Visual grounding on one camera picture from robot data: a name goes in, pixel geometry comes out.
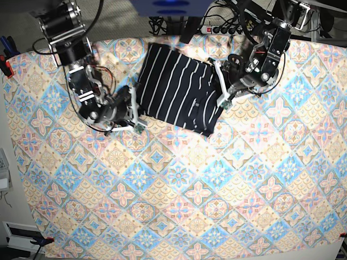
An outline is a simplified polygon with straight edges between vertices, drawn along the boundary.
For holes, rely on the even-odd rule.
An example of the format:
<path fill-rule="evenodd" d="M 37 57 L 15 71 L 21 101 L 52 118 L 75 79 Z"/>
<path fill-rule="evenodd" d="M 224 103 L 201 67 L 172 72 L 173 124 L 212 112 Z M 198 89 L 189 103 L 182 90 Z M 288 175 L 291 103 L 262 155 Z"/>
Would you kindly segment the navy white striped T-shirt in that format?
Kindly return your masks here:
<path fill-rule="evenodd" d="M 136 93 L 142 114 L 209 137 L 223 111 L 221 94 L 214 66 L 149 43 Z"/>

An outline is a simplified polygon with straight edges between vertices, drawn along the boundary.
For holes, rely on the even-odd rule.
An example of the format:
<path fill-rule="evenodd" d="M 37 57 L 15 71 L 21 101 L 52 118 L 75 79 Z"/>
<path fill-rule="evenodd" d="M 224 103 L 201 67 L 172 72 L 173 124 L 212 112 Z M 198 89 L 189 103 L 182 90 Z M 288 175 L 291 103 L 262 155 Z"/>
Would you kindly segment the white power strip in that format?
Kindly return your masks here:
<path fill-rule="evenodd" d="M 223 25 L 203 25 L 198 34 L 202 35 L 244 35 L 241 24 L 223 24 Z"/>

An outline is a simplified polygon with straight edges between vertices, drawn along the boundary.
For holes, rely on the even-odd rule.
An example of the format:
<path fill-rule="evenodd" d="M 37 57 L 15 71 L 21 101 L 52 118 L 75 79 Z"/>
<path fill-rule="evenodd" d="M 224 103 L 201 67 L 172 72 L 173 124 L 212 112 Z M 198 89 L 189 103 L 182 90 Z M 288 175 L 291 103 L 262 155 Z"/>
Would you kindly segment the patterned tile tablecloth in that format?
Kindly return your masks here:
<path fill-rule="evenodd" d="M 51 57 L 10 60 L 1 220 L 48 257 L 233 259 L 332 244 L 346 231 L 346 50 L 292 41 L 280 84 L 234 103 L 205 138 L 148 119 L 104 136 L 74 112 Z"/>

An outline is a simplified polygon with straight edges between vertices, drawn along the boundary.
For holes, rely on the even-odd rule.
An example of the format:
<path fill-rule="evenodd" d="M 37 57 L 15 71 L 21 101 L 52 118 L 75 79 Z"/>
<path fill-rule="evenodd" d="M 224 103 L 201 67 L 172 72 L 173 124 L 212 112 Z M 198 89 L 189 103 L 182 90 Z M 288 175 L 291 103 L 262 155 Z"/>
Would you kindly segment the red black clamp upper left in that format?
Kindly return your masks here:
<path fill-rule="evenodd" d="M 17 50 L 14 39 L 11 36 L 1 36 L 1 46 L 3 47 L 4 55 L 1 54 L 1 71 L 7 78 L 14 75 L 9 59 L 17 56 L 20 52 Z"/>

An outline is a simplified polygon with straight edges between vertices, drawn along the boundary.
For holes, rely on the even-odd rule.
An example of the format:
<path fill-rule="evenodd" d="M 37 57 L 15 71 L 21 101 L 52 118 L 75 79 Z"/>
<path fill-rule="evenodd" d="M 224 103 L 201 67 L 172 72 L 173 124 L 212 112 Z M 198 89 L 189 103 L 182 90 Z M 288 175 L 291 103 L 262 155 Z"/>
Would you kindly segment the white device left edge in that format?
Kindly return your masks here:
<path fill-rule="evenodd" d="M 0 150 L 0 161 L 0 191 L 2 192 L 8 191 L 12 188 L 9 162 L 2 148 Z"/>

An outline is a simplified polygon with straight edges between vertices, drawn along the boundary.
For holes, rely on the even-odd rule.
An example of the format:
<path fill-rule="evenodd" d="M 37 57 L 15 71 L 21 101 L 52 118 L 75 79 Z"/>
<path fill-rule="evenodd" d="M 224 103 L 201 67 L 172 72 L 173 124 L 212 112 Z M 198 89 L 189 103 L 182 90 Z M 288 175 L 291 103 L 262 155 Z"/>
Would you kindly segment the blue black clamp lower left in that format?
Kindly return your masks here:
<path fill-rule="evenodd" d="M 48 244 L 53 243 L 55 240 L 54 238 L 48 237 L 48 238 L 44 238 L 44 237 L 32 237 L 32 239 L 30 240 L 30 243 L 33 245 L 39 245 L 41 247 L 46 246 Z"/>

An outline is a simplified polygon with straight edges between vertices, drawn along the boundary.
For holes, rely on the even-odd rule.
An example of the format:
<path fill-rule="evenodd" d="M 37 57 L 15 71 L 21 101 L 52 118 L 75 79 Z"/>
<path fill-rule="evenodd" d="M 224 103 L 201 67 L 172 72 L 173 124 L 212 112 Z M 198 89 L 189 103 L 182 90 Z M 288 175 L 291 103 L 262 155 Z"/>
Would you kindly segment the white box lower left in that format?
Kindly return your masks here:
<path fill-rule="evenodd" d="M 36 252 L 38 245 L 31 243 L 33 237 L 42 237 L 37 226 L 3 222 L 6 231 L 7 246 L 12 249 Z"/>

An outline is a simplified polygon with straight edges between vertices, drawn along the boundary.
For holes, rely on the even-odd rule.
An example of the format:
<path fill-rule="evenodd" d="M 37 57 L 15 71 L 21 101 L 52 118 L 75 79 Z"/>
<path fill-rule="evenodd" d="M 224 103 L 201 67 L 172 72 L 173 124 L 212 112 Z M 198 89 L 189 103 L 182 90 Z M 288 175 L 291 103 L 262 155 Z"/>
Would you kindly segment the black center post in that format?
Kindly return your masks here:
<path fill-rule="evenodd" d="M 188 44 L 200 27 L 202 17 L 188 17 L 179 41 Z"/>

